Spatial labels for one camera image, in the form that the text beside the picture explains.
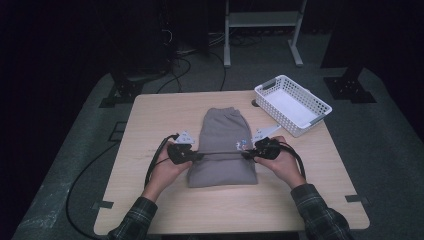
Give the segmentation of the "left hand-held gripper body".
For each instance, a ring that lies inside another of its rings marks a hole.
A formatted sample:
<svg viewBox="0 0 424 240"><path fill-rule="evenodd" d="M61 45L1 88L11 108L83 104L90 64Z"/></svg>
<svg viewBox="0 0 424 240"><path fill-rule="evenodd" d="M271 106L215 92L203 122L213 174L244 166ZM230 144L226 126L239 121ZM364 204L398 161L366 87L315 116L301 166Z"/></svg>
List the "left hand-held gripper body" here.
<svg viewBox="0 0 424 240"><path fill-rule="evenodd" d="M187 131L179 133L167 149L171 161L176 165L192 161L195 155L192 150L194 143L194 138Z"/></svg>

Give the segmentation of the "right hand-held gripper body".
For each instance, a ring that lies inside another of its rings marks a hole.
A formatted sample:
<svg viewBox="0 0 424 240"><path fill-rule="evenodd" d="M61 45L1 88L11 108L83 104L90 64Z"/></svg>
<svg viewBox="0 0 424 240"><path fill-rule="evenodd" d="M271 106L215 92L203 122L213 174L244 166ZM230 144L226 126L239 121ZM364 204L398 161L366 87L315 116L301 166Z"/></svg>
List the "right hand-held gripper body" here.
<svg viewBox="0 0 424 240"><path fill-rule="evenodd" d="M251 151L253 157L261 157L269 160L274 160L280 153L280 144L276 139L271 139L270 135L281 126L279 124L259 128L253 135L252 143L254 144L254 149Z"/></svg>

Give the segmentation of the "grey pants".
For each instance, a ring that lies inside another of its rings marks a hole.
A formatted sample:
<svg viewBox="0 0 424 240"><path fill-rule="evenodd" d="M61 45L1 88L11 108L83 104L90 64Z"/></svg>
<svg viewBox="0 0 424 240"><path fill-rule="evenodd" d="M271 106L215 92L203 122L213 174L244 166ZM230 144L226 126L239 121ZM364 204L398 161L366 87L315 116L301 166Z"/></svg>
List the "grey pants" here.
<svg viewBox="0 0 424 240"><path fill-rule="evenodd" d="M253 148L248 122L239 110L211 108L203 119L198 151L204 153L187 173L190 188L258 183L255 163L242 150Z"/></svg>

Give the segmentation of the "white plastic basket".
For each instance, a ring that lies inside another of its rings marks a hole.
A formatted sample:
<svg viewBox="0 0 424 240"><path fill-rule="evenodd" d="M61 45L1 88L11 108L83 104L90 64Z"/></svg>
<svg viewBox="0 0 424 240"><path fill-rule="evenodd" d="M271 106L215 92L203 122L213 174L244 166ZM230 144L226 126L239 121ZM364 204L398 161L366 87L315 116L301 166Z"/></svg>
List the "white plastic basket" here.
<svg viewBox="0 0 424 240"><path fill-rule="evenodd" d="M254 88L255 102L293 137L299 137L324 120L332 107L309 90L279 75Z"/></svg>

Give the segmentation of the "person's right hand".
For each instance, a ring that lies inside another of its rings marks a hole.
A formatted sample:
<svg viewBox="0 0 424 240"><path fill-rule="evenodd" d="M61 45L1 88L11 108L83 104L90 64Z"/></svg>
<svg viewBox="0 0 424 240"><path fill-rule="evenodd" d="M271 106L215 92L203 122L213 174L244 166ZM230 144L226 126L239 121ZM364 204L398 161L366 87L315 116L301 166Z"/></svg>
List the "person's right hand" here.
<svg viewBox="0 0 424 240"><path fill-rule="evenodd" d="M254 160L270 169L279 179L284 181L291 189L306 183L301 175L296 159L288 152L281 151L274 160L255 157Z"/></svg>

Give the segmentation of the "person's left hand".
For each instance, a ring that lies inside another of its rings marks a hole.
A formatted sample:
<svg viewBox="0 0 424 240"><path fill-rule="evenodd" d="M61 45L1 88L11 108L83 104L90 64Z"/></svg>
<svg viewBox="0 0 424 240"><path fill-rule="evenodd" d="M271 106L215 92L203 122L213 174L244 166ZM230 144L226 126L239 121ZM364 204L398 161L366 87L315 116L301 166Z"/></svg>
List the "person's left hand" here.
<svg viewBox="0 0 424 240"><path fill-rule="evenodd" d="M159 153L157 160L152 170L150 181L145 186L141 196L149 199L152 202L156 202L160 194L170 186L177 177L185 170L192 166L191 162L185 162L182 164L175 165L169 158L167 149L172 145L172 142L167 142L161 152Z"/></svg>

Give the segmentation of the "black stand base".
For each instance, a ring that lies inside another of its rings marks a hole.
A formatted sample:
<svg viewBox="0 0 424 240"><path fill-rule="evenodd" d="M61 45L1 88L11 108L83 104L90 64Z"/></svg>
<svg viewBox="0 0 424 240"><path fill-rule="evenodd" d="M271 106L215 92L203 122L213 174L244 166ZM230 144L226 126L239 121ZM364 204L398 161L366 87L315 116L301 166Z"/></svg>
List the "black stand base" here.
<svg viewBox="0 0 424 240"><path fill-rule="evenodd" d="M363 67L350 66L339 77L325 77L324 82L335 100L350 100L354 104L375 103L373 95L359 82Z"/></svg>
<svg viewBox="0 0 424 240"><path fill-rule="evenodd" d="M100 108L113 108L117 104L133 103L135 98L141 94L144 82L129 80L125 75L113 75L113 86L107 97L103 98Z"/></svg>

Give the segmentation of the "white metal stand frame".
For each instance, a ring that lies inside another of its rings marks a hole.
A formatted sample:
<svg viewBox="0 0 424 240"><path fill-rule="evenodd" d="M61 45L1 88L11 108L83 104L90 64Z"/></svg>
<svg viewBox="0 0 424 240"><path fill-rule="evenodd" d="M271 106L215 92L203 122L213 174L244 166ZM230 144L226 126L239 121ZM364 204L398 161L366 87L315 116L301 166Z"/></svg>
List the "white metal stand frame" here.
<svg viewBox="0 0 424 240"><path fill-rule="evenodd" d="M263 27L293 27L294 33L287 41L295 65L301 67L303 60L297 48L305 9L308 0L301 0L301 5L296 11L275 11L275 12L231 12L230 1L225 1L225 22L224 22L224 47L223 64L225 67L231 66L230 30L232 28L263 28Z"/></svg>

